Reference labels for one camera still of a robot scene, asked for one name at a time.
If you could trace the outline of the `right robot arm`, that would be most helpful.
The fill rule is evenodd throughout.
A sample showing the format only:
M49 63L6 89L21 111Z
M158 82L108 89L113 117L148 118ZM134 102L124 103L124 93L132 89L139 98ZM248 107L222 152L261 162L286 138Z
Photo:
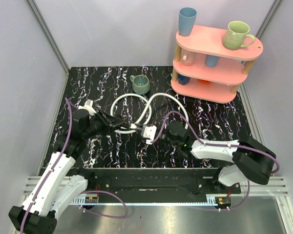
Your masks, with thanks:
M184 158L210 158L231 163L229 167L220 167L214 176L212 188L217 193L247 180L267 185L277 164L275 153L251 136L233 141L197 139L182 123L173 122L162 129L159 139L175 146Z

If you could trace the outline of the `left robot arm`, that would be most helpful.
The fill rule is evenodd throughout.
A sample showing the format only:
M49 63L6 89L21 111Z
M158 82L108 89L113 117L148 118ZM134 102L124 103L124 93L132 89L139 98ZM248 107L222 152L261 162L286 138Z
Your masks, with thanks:
M22 234L51 234L58 219L71 202L82 192L95 189L94 172L79 168L69 182L60 189L64 177L75 164L90 137L107 135L126 127L120 118L113 117L89 105L69 110L66 135L59 139L49 164L34 190L21 206L13 206L9 218Z

